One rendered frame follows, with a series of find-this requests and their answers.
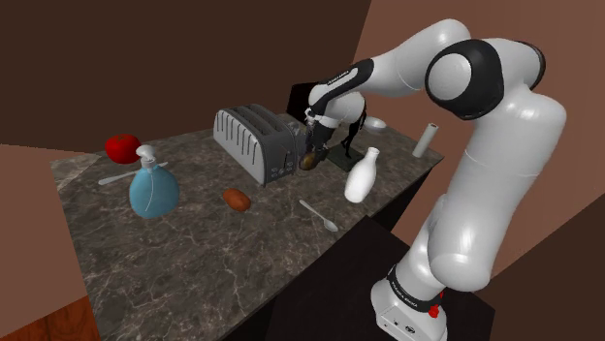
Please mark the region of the silver spoon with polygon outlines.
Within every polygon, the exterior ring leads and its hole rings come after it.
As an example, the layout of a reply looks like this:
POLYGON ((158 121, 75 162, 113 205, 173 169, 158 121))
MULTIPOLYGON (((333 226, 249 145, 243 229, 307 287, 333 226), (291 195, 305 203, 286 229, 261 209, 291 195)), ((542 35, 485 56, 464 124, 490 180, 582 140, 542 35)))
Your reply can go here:
MULTIPOLYGON (((159 166, 160 167, 165 167, 168 164, 169 164, 169 162, 164 162, 164 163, 159 164, 159 166)), ((134 170, 134 171, 129 171, 129 172, 120 174, 120 175, 115 175, 115 176, 110 176, 110 177, 102 178, 102 179, 98 180, 98 184, 99 185, 106 185, 106 184, 112 183, 112 182, 114 182, 116 180, 119 180, 121 178, 125 178, 125 177, 128 177, 128 176, 136 175, 138 172, 139 172, 138 170, 134 170)))
POLYGON ((304 200, 299 200, 299 203, 304 206, 306 209, 308 209, 310 212, 312 212, 313 214, 315 214, 318 218, 320 218, 323 221, 323 225, 324 227, 333 233, 336 233, 338 231, 338 226, 331 220, 327 219, 326 217, 324 217, 322 214, 320 214, 317 210, 315 210, 309 203, 307 203, 304 200))

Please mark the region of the grey cylinder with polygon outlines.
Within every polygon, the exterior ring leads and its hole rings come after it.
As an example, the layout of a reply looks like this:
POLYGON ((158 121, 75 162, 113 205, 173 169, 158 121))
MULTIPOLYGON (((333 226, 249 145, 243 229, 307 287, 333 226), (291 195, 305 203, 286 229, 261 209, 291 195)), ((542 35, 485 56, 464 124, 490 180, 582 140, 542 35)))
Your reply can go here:
POLYGON ((430 146, 431 141, 433 140, 436 132, 438 131, 438 126, 434 123, 429 123, 425 129, 425 131, 420 136, 417 141, 416 146, 412 151, 412 155, 416 158, 421 158, 427 149, 430 146))

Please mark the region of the white bottle vase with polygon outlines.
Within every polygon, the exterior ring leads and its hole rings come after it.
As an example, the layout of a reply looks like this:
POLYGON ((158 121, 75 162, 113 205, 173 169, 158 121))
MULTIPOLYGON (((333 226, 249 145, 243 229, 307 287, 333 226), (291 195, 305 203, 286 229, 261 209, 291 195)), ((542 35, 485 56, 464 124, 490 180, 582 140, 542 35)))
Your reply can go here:
POLYGON ((350 170, 344 197, 352 203, 362 202, 371 188, 376 177, 376 159, 380 151, 375 147, 369 147, 366 155, 350 170))

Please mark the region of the grey four-slot toaster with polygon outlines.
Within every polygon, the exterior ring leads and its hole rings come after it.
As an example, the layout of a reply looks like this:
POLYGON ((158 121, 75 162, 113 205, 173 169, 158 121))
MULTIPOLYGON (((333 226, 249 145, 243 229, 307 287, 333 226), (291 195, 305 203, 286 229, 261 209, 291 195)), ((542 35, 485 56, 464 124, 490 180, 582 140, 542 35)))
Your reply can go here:
POLYGON ((305 131, 296 119, 250 104, 220 109, 214 117, 213 138, 265 186, 297 171, 305 131))

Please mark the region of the black upright panel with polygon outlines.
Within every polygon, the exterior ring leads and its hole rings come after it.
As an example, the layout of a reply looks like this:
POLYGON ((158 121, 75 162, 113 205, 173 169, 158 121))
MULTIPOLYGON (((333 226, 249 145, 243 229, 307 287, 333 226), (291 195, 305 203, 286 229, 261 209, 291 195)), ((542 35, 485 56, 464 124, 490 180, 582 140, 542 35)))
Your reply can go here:
POLYGON ((308 96, 318 82, 297 83, 291 87, 286 112, 300 122, 304 122, 304 111, 308 108, 308 96))

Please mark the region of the white bowl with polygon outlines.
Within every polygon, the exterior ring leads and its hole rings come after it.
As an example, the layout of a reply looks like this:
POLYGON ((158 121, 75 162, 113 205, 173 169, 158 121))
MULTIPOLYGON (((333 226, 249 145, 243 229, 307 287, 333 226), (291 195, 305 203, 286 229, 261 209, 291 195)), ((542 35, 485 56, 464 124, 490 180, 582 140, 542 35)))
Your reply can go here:
POLYGON ((367 116, 364 121, 363 128, 370 133, 381 134, 388 128, 388 126, 383 120, 377 117, 367 116))

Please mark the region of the dark robot stand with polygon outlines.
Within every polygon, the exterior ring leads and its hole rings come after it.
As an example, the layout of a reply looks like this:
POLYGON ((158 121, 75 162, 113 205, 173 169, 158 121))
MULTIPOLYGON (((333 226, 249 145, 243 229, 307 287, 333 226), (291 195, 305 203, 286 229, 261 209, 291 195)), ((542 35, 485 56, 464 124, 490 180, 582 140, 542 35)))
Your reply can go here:
POLYGON ((279 294, 265 341, 396 341, 377 325, 370 290, 407 251, 363 218, 279 294))

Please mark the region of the blue spray bottle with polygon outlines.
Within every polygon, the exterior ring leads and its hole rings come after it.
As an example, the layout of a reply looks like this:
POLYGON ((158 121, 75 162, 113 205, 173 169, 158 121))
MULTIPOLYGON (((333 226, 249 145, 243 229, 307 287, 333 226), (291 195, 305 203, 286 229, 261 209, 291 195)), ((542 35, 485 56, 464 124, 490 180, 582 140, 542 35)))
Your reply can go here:
POLYGON ((155 149, 148 144, 136 150, 141 168, 129 188, 129 201, 134 212, 145 219, 160 217, 172 211, 179 201, 175 176, 157 163, 155 149))

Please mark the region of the black figure on dark base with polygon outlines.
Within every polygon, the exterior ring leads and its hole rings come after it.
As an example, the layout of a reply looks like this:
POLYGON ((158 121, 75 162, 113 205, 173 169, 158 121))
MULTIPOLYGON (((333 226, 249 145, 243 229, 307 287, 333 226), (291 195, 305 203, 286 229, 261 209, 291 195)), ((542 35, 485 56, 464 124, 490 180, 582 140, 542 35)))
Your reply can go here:
POLYGON ((351 143, 354 137, 363 128, 366 121, 366 108, 363 109, 361 116, 348 127, 348 136, 339 144, 330 148, 328 158, 336 166, 345 172, 349 172, 352 168, 364 158, 364 155, 351 148, 351 143))

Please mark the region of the red tomato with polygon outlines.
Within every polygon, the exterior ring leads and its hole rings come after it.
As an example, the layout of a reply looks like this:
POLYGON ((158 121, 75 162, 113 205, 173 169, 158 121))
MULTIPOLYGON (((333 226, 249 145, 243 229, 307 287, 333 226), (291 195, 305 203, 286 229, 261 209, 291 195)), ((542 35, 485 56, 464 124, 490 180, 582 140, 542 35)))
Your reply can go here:
POLYGON ((130 134, 118 134, 105 142, 107 156, 118 164, 132 164, 139 160, 136 150, 141 146, 138 138, 130 134))

